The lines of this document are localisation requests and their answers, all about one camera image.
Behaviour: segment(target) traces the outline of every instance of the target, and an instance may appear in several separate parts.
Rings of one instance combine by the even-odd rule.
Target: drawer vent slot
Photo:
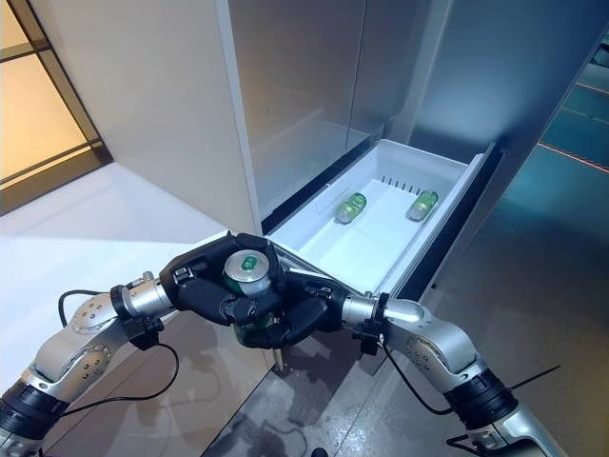
[[[410,187],[408,188],[408,190],[406,190],[405,188],[406,188],[407,184],[405,183],[405,181],[402,181],[402,185],[400,186],[400,180],[394,179],[391,176],[387,177],[387,176],[383,175],[381,182],[383,184],[387,184],[388,186],[393,186],[396,189],[402,189],[408,193],[414,193],[415,195],[419,195],[421,193],[421,188],[417,188],[416,190],[414,190],[415,185],[413,185],[413,184],[411,184]]]

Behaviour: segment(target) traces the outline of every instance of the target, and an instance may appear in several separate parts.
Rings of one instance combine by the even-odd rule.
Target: window frame
[[[87,109],[76,89],[69,80],[66,71],[59,61],[49,38],[28,0],[7,0],[28,43],[1,49],[0,65],[10,60],[35,54],[49,76],[51,83],[68,108],[78,129],[83,133],[86,142],[55,154],[30,167],[22,169],[11,176],[0,179],[0,216],[17,209],[36,198],[57,189],[91,171],[113,162],[108,148],[90,119]],[[46,167],[79,149],[89,148],[68,160]]]

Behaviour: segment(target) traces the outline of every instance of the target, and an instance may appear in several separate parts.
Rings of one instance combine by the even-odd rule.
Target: open drawer
[[[297,264],[298,259],[304,261],[303,267],[322,271],[359,292],[396,296],[417,268],[424,267],[427,282],[435,273],[497,165],[497,160],[487,160],[492,150],[463,164],[381,140],[269,238]],[[422,222],[410,221],[406,211],[425,189],[435,190],[440,199]],[[350,224],[335,222],[337,207],[354,192],[366,197],[363,212]],[[448,240],[446,233],[440,236],[447,225],[452,228]],[[430,254],[440,260],[424,262]]]

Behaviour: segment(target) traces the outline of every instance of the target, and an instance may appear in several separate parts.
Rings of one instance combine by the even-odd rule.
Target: white counter
[[[0,389],[61,328],[57,298],[155,274],[224,228],[118,164],[0,218]],[[67,300],[67,316],[83,296]]]

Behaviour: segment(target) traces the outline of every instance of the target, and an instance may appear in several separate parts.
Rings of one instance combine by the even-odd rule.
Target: wire
[[[448,446],[451,446],[451,447],[456,447],[457,449],[465,450],[466,452],[469,452],[472,455],[477,455],[479,457],[484,457],[484,454],[480,454],[479,452],[477,452],[472,447],[459,444],[459,441],[466,440],[467,438],[469,438],[467,435],[453,436],[452,438],[448,438],[446,440],[446,444]]]
[[[405,384],[408,386],[408,388],[413,393],[413,395],[417,398],[417,400],[419,400],[421,405],[423,405],[425,407],[425,409],[427,409],[429,412],[431,412],[433,414],[437,414],[439,416],[444,416],[446,414],[450,414],[451,412],[453,412],[451,407],[449,407],[447,409],[435,409],[435,408],[431,407],[430,405],[428,405],[425,402],[425,400],[422,398],[422,396],[419,395],[419,392],[417,392],[417,390],[415,390],[414,386],[412,384],[410,384],[410,381],[408,381],[408,379],[406,378],[406,375],[403,374],[403,371],[398,366],[398,363],[395,361],[393,356],[389,353],[387,346],[382,343],[377,343],[377,344],[379,345],[380,348],[383,349],[385,355],[387,356],[387,358],[389,359],[391,364],[393,364],[393,367],[398,371],[398,374],[400,375],[402,380],[405,382]]]
[[[524,381],[520,381],[519,383],[510,387],[510,389],[516,390],[518,387],[522,387],[525,384],[529,384],[531,381],[535,381],[536,379],[540,378],[541,376],[545,376],[546,374],[551,373],[555,369],[559,369],[559,368],[562,368],[562,365],[556,365],[555,367],[551,367],[551,368],[547,369],[546,371],[542,371],[541,373],[531,376],[530,378],[526,378]]]
[[[71,414],[74,414],[76,412],[80,412],[84,409],[89,409],[90,407],[97,407],[99,405],[103,405],[104,403],[110,403],[110,402],[143,402],[145,400],[150,400],[152,398],[158,397],[159,395],[165,393],[174,383],[175,379],[178,377],[178,372],[180,371],[180,358],[178,356],[178,353],[175,351],[174,348],[172,348],[170,345],[166,345],[164,343],[157,343],[154,346],[160,346],[162,348],[167,348],[171,351],[171,353],[173,354],[173,358],[175,359],[175,370],[173,371],[173,376],[171,376],[171,380],[167,383],[167,385],[165,387],[163,387],[161,390],[159,390],[156,393],[153,393],[151,395],[146,395],[144,397],[110,397],[110,398],[105,398],[104,400],[99,400],[97,402],[93,402],[90,403],[88,405],[84,405],[83,407],[78,407],[76,409],[71,409],[70,411],[64,412],[61,417],[65,417],[65,416],[69,416]]]
[[[75,290],[68,290],[61,294],[59,297],[59,301],[57,303],[57,312],[59,313],[59,319],[61,320],[61,325],[65,327],[68,324],[66,320],[66,313],[64,312],[64,300],[71,295],[99,295],[102,292],[96,292],[95,290],[86,290],[83,288],[77,288]]]

